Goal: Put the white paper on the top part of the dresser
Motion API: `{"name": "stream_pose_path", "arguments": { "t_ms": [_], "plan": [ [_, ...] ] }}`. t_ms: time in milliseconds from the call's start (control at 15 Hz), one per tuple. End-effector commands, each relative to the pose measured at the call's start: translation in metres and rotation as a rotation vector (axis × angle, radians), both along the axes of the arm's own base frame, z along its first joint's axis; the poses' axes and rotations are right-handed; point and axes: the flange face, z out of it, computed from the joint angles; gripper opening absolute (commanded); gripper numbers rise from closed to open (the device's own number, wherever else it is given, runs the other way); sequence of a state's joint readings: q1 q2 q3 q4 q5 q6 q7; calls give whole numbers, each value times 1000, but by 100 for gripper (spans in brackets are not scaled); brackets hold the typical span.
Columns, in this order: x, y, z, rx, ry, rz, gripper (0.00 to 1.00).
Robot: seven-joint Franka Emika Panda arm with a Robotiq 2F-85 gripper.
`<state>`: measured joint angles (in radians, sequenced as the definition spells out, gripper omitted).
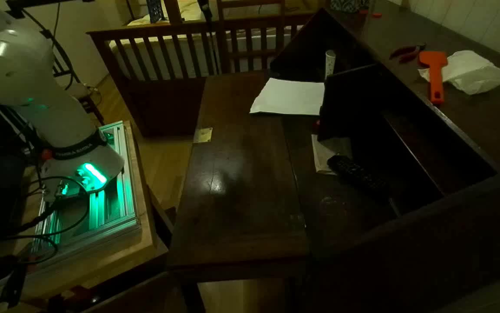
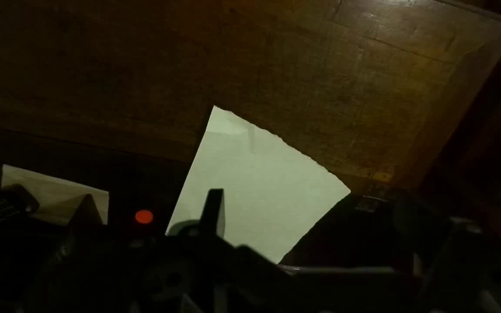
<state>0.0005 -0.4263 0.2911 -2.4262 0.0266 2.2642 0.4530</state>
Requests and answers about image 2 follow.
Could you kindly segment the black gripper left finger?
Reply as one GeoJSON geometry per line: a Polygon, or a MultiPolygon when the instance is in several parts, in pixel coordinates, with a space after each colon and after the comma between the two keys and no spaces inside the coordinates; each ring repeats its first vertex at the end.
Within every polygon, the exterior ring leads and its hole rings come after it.
{"type": "Polygon", "coordinates": [[[95,207],[94,196],[85,194],[76,205],[71,219],[68,221],[61,240],[64,243],[83,243],[97,236],[102,227],[102,219],[95,207]]]}

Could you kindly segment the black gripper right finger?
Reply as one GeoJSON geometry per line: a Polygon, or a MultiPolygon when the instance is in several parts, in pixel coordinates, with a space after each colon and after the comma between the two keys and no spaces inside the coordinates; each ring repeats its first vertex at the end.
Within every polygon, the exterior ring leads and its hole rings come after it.
{"type": "Polygon", "coordinates": [[[221,187],[212,187],[207,193],[200,215],[200,229],[215,236],[224,234],[224,191],[221,187]]]}

